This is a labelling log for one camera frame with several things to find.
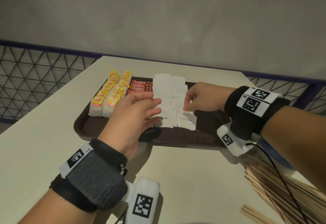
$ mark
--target stir stick bundle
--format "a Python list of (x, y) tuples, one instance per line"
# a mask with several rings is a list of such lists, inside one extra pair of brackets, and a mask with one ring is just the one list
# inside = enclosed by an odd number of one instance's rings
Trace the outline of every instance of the stir stick bundle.
[[(251, 187), (266, 201), (286, 223), (305, 223), (289, 192), (275, 169), (249, 156), (245, 177)], [(326, 196), (316, 188), (283, 176), (309, 223), (326, 224)]]

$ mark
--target plastic tray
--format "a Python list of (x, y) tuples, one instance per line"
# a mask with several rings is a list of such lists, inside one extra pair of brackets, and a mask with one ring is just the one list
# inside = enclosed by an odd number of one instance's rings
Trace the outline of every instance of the plastic tray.
[[(153, 81), (151, 78), (133, 77), (139, 81)], [(186, 82), (188, 89), (195, 83)], [(75, 132), (84, 137), (98, 137), (108, 122), (106, 118), (92, 118), (88, 116), (89, 105), (85, 107), (74, 123)], [(144, 131), (140, 142), (153, 142), (157, 145), (180, 146), (218, 146), (225, 147), (217, 136), (216, 130), (223, 124), (230, 122), (230, 118), (223, 111), (205, 112), (195, 111), (197, 116), (196, 130), (184, 128), (149, 128)]]

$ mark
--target gray fabric band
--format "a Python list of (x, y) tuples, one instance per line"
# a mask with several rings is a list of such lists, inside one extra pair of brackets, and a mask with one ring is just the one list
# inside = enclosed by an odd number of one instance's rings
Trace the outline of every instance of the gray fabric band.
[(113, 208), (127, 193), (124, 177), (94, 151), (80, 161), (67, 179), (100, 210)]

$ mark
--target white table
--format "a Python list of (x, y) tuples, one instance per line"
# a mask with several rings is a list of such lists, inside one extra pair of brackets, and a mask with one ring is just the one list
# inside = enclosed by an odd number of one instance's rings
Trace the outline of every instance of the white table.
[[(100, 58), (0, 136), (0, 223), (17, 223), (47, 191), (59, 166), (84, 143), (73, 130), (74, 121), (111, 69), (132, 70), (134, 76), (142, 77), (170, 73), (190, 82), (236, 88), (252, 85), (240, 72)], [(160, 182), (163, 205), (159, 223), (252, 223), (240, 213), (244, 203), (282, 222), (250, 188), (243, 166), (226, 148), (216, 151), (153, 146), (145, 153), (128, 163), (129, 177), (139, 171), (137, 177)], [(108, 223), (115, 220), (111, 215)]]

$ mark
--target right hand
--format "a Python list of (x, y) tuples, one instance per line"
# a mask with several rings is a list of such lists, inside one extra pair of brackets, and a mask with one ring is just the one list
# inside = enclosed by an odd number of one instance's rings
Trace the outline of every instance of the right hand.
[(236, 88), (198, 82), (185, 95), (184, 111), (224, 111), (226, 100), (234, 90)]

